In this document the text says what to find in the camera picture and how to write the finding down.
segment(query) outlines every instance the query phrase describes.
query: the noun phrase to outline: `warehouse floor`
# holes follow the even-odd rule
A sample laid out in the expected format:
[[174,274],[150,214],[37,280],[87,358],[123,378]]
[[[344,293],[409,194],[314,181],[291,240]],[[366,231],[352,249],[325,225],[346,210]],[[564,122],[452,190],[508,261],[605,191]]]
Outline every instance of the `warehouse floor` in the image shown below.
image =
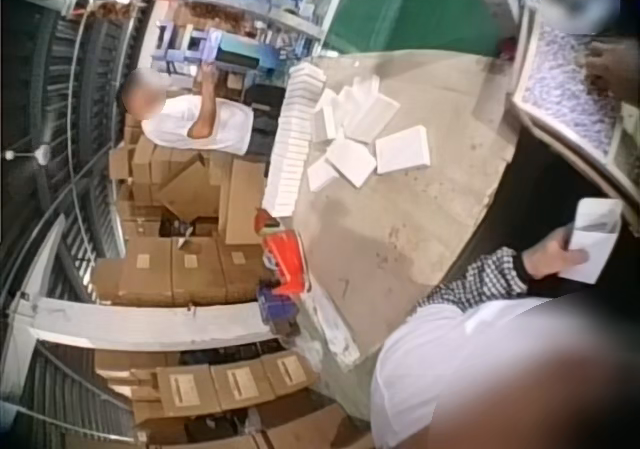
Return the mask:
[[[606,196],[548,146],[523,131],[495,199],[450,277],[455,277],[456,272],[481,254],[504,245],[524,250],[553,229],[570,223],[577,202],[583,197]],[[640,287],[639,253],[640,239],[625,227],[595,289],[611,293]],[[549,278],[532,287],[531,292],[557,297],[587,287],[573,281]],[[302,314],[299,322],[312,338],[322,340],[308,316]],[[376,356],[344,373],[326,345],[323,346],[321,383],[317,389],[340,402],[352,416],[368,420],[369,386]]]

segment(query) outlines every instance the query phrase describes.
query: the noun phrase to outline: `white t-shirt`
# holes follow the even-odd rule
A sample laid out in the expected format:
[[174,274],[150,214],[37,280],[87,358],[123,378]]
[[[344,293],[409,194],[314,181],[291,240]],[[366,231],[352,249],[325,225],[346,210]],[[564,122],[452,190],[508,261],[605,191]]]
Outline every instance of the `white t-shirt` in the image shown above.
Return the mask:
[[[526,363],[551,346],[566,344],[558,334],[565,335],[573,347],[576,338],[581,339],[586,331],[576,330],[574,324],[580,321],[565,317],[567,311],[562,307],[554,314],[551,309],[559,306],[556,301],[560,300],[493,301],[466,313],[445,304],[420,308],[389,337],[377,361],[371,385],[371,426],[376,447],[393,448],[429,425],[436,403],[448,403],[439,401],[443,393],[461,387],[466,390],[471,385],[484,387],[492,379],[499,382],[501,374],[517,364]],[[497,337],[488,342],[494,335]],[[467,366],[470,377],[460,372]]]
[[189,128],[200,113],[201,96],[179,96],[167,99],[162,110],[142,121],[142,129],[152,142],[175,149],[215,149],[244,155],[249,147],[253,111],[250,107],[226,99],[216,99],[216,121],[213,134],[206,139],[192,139]]

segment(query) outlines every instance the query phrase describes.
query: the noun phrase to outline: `metal rail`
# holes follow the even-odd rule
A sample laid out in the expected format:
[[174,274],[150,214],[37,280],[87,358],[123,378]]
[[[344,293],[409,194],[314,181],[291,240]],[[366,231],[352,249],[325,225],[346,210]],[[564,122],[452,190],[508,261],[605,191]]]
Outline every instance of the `metal rail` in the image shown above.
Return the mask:
[[[76,66],[78,64],[78,51],[80,50],[80,44],[82,42],[82,35],[84,34],[84,26],[87,22],[87,17],[89,12],[91,11],[91,7],[93,6],[93,1],[89,0],[89,4],[82,15],[82,21],[80,22],[80,28],[78,29],[78,35],[76,37],[75,47],[73,48],[73,59],[71,60],[71,70],[69,71],[69,93],[67,94],[67,162],[69,166],[69,175],[71,176],[71,180],[75,179],[75,173],[73,170],[73,138],[71,137],[71,111],[73,106],[73,80],[76,74]],[[71,194],[73,197],[73,206],[76,211],[76,216],[78,218],[78,225],[80,226],[80,234],[82,235],[82,240],[84,242],[85,249],[87,250],[87,254],[91,259],[91,264],[95,265],[95,257],[93,255],[93,251],[91,249],[91,244],[89,244],[89,236],[84,228],[84,223],[82,222],[82,213],[80,212],[80,201],[78,199],[78,191],[76,190],[75,184],[71,184]]]
[[9,292],[9,288],[12,286],[13,281],[16,278],[16,274],[18,273],[18,268],[22,265],[22,262],[25,256],[27,255],[27,251],[36,240],[36,237],[38,236],[40,231],[42,231],[42,228],[44,227],[44,224],[47,221],[47,219],[54,213],[54,211],[58,209],[58,207],[66,199],[67,195],[69,194],[69,191],[71,191],[71,188],[74,187],[74,185],[77,184],[91,169],[93,169],[93,166],[105,156],[105,154],[109,151],[109,149],[110,149],[109,145],[107,145],[106,147],[103,147],[93,157],[93,159],[91,159],[91,161],[89,161],[89,163],[85,167],[83,167],[82,170],[78,174],[76,174],[74,178],[71,179],[69,185],[65,187],[62,190],[62,192],[60,192],[56,200],[53,201],[51,205],[47,208],[46,212],[44,213],[44,215],[42,216],[42,218],[40,219],[36,227],[31,232],[31,235],[27,239],[27,242],[22,246],[22,249],[20,250],[18,257],[16,258],[15,263],[11,267],[11,271],[9,272],[6,282],[2,287],[2,292],[0,292],[0,307],[4,306],[5,299],[7,298],[7,294]]
[[81,427],[73,426],[71,424],[67,424],[66,422],[61,422],[56,419],[52,419],[51,417],[38,414],[37,412],[31,411],[26,407],[19,406],[17,404],[13,404],[9,401],[4,401],[0,399],[0,406],[7,406],[9,409],[21,412],[22,414],[26,414],[27,416],[31,416],[35,419],[39,419],[44,422],[48,422],[49,424],[53,424],[54,426],[63,427],[65,429],[69,429],[71,431],[80,432],[82,434],[87,434],[93,437],[101,437],[103,439],[109,439],[111,441],[121,441],[121,442],[134,442],[132,437],[124,437],[124,436],[114,436],[113,434],[105,434],[103,432],[91,431],[89,429],[83,429]]
[[107,392],[95,387],[93,384],[90,384],[89,382],[87,382],[86,380],[84,380],[83,378],[78,376],[75,372],[73,372],[71,369],[69,369],[62,361],[60,361],[56,356],[51,354],[49,352],[49,350],[46,349],[41,343],[37,343],[36,344],[36,348],[47,359],[49,359],[49,361],[51,363],[53,363],[54,366],[56,366],[58,369],[60,369],[62,372],[64,372],[67,376],[69,376],[73,380],[75,380],[75,381],[79,382],[80,384],[82,384],[84,387],[89,389],[91,392],[94,392],[95,394],[97,394],[98,397],[100,397],[101,399],[107,400],[107,401],[109,401],[109,402],[121,407],[122,409],[124,409],[126,411],[131,412],[131,408],[128,407],[126,404],[123,404],[122,402],[120,402],[118,399],[116,399],[115,397],[111,396]]
[[[129,20],[129,23],[127,25],[127,30],[125,32],[124,38],[122,39],[122,43],[120,44],[120,54],[119,54],[118,62],[116,66],[116,77],[115,77],[115,80],[113,81],[114,90],[112,91],[114,98],[113,98],[113,104],[111,106],[111,120],[110,120],[111,127],[109,128],[111,133],[111,141],[110,141],[111,148],[116,147],[116,119],[118,116],[118,102],[115,100],[115,94],[122,82],[122,70],[124,69],[124,62],[127,56],[127,46],[129,44],[129,39],[131,39],[131,33],[133,32],[133,26],[135,25],[136,18],[138,17],[138,11],[139,11],[139,6],[136,4],[133,14],[131,16],[131,19]],[[109,212],[111,214],[111,223],[113,225],[113,231],[116,235],[118,252],[120,252],[120,256],[124,256],[125,254],[124,234],[122,232],[122,225],[120,224],[120,219],[118,218],[118,215],[116,214],[116,211],[115,211],[115,202],[117,199],[118,199],[118,185],[116,181],[112,180],[111,192],[109,196],[109,202],[110,202]]]

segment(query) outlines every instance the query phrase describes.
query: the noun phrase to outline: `table surface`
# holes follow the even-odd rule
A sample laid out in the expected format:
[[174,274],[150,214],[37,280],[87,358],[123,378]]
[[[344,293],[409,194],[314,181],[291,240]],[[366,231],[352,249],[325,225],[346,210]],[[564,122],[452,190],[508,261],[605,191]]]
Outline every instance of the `table surface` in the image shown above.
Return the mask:
[[[365,357],[441,281],[486,212],[517,142],[502,118],[510,66],[446,51],[315,63],[336,92],[380,76],[401,104],[382,136],[417,124],[428,133],[431,167],[372,175],[361,189],[340,179],[311,193],[303,182],[296,205],[309,271]],[[307,164],[323,152],[314,144]]]

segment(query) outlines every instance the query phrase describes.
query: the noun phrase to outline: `metal shelf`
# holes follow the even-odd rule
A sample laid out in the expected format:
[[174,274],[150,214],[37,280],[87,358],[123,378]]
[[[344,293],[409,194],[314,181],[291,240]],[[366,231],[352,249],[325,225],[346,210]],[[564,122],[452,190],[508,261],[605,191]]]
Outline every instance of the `metal shelf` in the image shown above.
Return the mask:
[[315,40],[322,40],[325,31],[319,26],[299,16],[257,0],[185,0],[215,4],[229,9],[247,12],[256,18],[265,19],[289,30],[299,32]]

